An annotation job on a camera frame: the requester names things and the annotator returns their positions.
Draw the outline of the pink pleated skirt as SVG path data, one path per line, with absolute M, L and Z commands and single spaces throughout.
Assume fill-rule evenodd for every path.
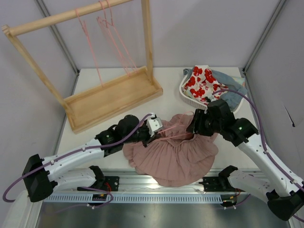
M 138 174 L 150 175 L 164 187 L 181 187 L 210 171 L 219 152 L 216 137 L 193 134 L 188 140 L 157 139 L 147 147 L 130 143 L 122 151 Z

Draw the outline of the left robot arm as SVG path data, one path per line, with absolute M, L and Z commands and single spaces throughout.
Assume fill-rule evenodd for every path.
M 76 170 L 82 164 L 103 159 L 120 150 L 128 143 L 139 143 L 147 147 L 157 139 L 163 127 L 160 118 L 148 114 L 143 120 L 127 115 L 118 124 L 97 134 L 87 143 L 60 155 L 40 158 L 31 156 L 22 173 L 31 202 L 39 202 L 55 191 L 87 188 L 99 189 L 105 177 L 98 166 Z

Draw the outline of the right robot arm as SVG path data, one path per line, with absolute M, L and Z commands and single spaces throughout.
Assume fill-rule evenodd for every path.
M 240 189 L 262 200 L 283 221 L 303 207 L 303 179 L 275 155 L 248 119 L 236 118 L 222 99 L 209 103 L 205 110 L 196 109 L 187 132 L 202 136 L 220 134 L 244 152 L 267 178 L 263 181 L 230 165 L 218 175 L 224 188 Z

